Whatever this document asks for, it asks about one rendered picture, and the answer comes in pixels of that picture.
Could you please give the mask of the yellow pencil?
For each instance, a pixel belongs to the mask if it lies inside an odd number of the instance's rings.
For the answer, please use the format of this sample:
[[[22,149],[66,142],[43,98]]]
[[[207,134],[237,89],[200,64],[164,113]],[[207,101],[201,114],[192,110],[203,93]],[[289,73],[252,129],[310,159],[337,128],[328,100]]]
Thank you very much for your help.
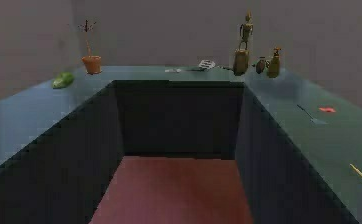
[[[362,172],[353,164],[349,164],[349,166],[362,178]]]

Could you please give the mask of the white slotted spatula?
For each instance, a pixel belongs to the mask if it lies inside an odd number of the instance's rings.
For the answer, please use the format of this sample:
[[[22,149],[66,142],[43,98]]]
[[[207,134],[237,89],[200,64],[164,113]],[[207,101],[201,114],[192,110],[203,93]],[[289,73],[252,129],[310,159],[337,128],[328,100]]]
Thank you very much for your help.
[[[201,72],[201,71],[210,70],[210,69],[214,68],[215,66],[216,66],[216,63],[214,61],[204,59],[204,60],[201,60],[197,66],[188,68],[188,71]]]

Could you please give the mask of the green lettuce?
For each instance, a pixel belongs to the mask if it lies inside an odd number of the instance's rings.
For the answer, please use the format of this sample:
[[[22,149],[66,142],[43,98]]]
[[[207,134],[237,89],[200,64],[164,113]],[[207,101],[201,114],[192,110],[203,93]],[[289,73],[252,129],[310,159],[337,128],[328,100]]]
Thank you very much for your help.
[[[72,73],[62,72],[62,73],[58,74],[52,81],[52,88],[53,89],[66,88],[73,83],[74,79],[75,79],[75,77]]]

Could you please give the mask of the dark green u-shaped counter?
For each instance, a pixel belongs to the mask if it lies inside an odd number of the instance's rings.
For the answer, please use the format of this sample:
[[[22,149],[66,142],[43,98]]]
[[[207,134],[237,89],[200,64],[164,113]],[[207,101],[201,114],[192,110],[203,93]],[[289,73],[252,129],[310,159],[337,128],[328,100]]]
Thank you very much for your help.
[[[234,160],[255,224],[362,224],[362,109],[287,70],[165,70],[0,100],[0,224],[89,224],[128,155]]]

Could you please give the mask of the dark grey spatula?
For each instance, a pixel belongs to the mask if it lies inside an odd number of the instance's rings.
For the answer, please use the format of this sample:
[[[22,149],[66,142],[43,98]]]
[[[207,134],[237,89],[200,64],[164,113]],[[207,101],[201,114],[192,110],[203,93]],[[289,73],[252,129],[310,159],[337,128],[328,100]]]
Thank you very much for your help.
[[[326,125],[328,124],[326,121],[320,120],[318,118],[315,118],[314,116],[312,116],[304,107],[302,107],[301,105],[297,104],[297,107],[300,108],[309,118],[310,121],[316,125]]]

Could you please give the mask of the dark brown vase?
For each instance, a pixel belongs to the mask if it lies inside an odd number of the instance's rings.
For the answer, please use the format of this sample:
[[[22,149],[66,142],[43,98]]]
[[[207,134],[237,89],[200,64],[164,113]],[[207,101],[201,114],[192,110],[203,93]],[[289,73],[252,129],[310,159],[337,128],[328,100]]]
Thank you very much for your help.
[[[256,72],[258,74],[262,73],[264,71],[266,67],[266,60],[263,56],[261,56],[258,60],[258,62],[256,63]]]

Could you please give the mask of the potted twig plant orange pot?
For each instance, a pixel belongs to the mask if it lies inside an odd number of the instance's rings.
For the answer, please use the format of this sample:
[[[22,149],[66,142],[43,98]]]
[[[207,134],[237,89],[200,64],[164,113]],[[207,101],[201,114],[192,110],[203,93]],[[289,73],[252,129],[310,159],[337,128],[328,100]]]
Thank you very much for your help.
[[[84,39],[86,44],[86,55],[81,58],[86,72],[89,75],[100,74],[101,70],[101,57],[92,54],[92,49],[90,46],[88,33],[94,29],[95,22],[90,22],[89,20],[85,20],[83,24],[80,24],[78,28],[84,33]]]

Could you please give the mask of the brass figure statue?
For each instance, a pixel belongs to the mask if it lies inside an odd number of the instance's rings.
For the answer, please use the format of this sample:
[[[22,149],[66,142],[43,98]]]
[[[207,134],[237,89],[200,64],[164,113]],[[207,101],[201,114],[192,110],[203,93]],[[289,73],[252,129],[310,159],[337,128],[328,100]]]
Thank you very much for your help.
[[[235,51],[233,64],[233,72],[236,76],[246,73],[249,66],[249,38],[253,34],[252,14],[250,11],[246,13],[245,22],[240,25],[240,41]]]

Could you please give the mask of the olive spray bottle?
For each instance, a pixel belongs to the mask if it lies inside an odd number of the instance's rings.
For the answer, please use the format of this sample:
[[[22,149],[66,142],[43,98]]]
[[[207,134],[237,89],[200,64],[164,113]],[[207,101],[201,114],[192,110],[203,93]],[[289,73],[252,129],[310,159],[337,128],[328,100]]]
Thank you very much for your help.
[[[279,76],[280,72],[280,47],[275,47],[273,52],[273,57],[270,60],[270,64],[267,71],[267,76],[269,78],[276,78]]]

